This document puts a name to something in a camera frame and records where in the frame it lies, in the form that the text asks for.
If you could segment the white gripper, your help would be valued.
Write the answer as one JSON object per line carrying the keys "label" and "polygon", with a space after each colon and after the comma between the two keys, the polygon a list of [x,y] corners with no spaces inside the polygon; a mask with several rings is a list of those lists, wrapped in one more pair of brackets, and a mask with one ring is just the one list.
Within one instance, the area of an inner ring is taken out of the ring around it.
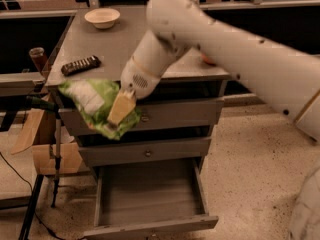
{"label": "white gripper", "polygon": [[126,63],[121,75],[121,89],[117,94],[107,121],[118,126],[136,106],[136,99],[149,96],[166,70],[190,48],[157,37],[148,30]]}

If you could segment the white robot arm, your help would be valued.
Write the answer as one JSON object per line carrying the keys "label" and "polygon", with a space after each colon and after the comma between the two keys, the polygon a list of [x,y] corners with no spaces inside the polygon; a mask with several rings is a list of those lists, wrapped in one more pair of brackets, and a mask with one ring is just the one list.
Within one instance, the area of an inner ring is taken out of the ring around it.
{"label": "white robot arm", "polygon": [[191,0],[149,0],[148,31],[128,60],[121,88],[149,96],[166,70],[199,50],[309,137],[320,137],[319,60],[207,16]]}

